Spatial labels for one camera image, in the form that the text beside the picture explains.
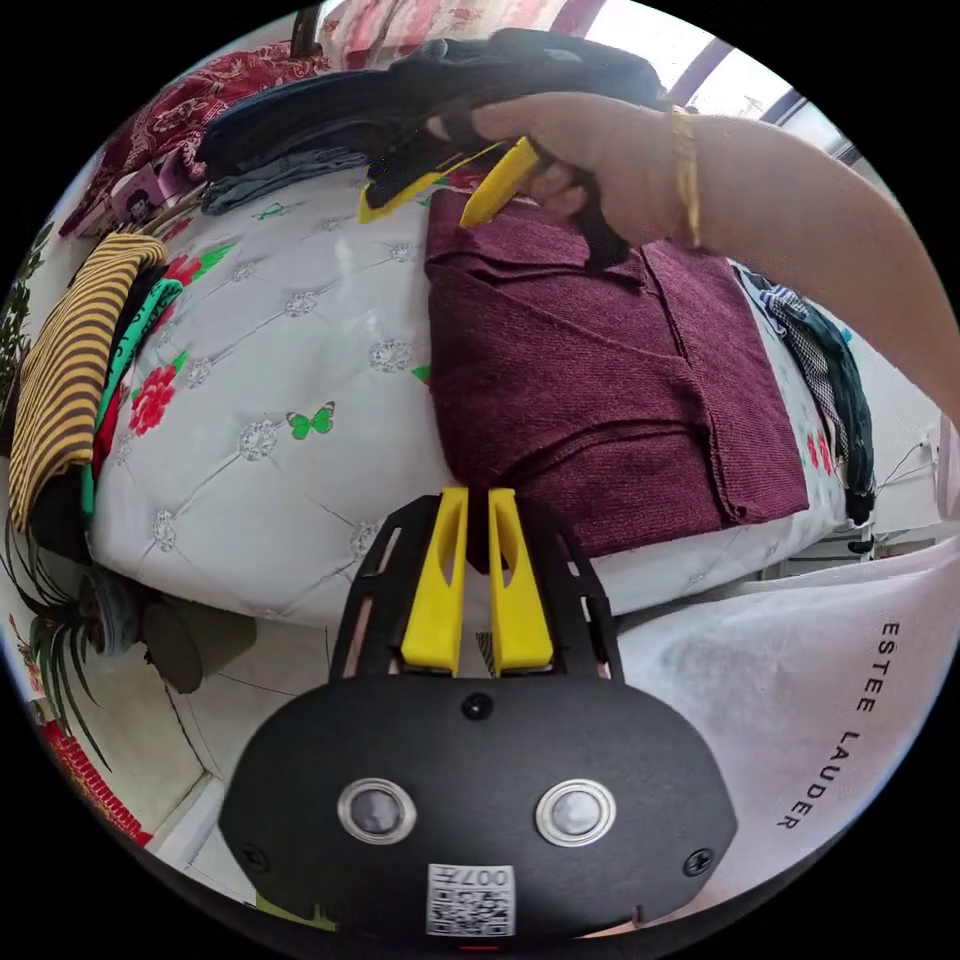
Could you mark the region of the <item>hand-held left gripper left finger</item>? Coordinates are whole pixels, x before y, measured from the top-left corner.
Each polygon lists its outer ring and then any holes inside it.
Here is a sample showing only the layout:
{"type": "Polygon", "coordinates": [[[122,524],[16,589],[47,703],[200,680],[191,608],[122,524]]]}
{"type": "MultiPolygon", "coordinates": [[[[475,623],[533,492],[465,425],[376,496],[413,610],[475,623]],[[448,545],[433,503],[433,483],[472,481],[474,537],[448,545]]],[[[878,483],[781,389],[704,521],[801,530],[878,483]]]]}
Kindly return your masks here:
{"type": "Polygon", "coordinates": [[[447,487],[429,523],[426,549],[400,646],[407,671],[458,670],[466,573],[468,490],[447,487]]]}

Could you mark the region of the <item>person's right hand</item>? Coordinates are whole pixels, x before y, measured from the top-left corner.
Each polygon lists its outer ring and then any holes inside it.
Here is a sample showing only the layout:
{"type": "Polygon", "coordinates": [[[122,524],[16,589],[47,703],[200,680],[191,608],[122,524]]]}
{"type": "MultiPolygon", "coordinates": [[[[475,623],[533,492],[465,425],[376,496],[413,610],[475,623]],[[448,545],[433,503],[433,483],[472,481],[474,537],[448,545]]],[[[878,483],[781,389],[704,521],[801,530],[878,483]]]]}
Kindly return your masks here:
{"type": "Polygon", "coordinates": [[[483,106],[475,131],[490,140],[525,137],[548,155],[519,192],[557,221],[571,222],[592,196],[631,246],[670,240],[701,247],[694,139],[697,115],[580,93],[547,93],[483,106]]]}

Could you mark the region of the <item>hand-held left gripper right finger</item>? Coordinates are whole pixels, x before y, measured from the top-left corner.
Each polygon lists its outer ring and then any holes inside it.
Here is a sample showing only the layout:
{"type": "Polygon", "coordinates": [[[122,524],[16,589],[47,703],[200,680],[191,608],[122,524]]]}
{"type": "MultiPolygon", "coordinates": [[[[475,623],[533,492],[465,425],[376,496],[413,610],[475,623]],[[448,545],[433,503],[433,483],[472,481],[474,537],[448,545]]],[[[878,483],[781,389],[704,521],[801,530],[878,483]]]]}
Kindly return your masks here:
{"type": "Polygon", "coordinates": [[[545,672],[554,645],[515,493],[488,494],[491,629],[496,673],[545,672]]]}

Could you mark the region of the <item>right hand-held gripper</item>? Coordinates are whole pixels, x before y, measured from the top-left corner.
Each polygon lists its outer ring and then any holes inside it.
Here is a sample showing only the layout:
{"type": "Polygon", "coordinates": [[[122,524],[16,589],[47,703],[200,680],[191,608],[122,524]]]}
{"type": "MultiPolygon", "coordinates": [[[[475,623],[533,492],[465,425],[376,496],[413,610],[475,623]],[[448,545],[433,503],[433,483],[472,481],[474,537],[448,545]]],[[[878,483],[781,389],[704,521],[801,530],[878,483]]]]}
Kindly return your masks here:
{"type": "MultiPolygon", "coordinates": [[[[480,136],[466,107],[440,118],[445,134],[439,136],[425,125],[404,134],[386,153],[371,162],[365,172],[357,218],[372,223],[435,187],[452,187],[473,194],[460,216],[461,228],[491,222],[534,174],[557,159],[530,137],[515,141],[492,141],[480,136]]],[[[577,171],[574,184],[586,199],[573,223],[586,241],[585,268],[600,273],[625,263],[630,244],[606,222],[595,178],[577,171]]]]}

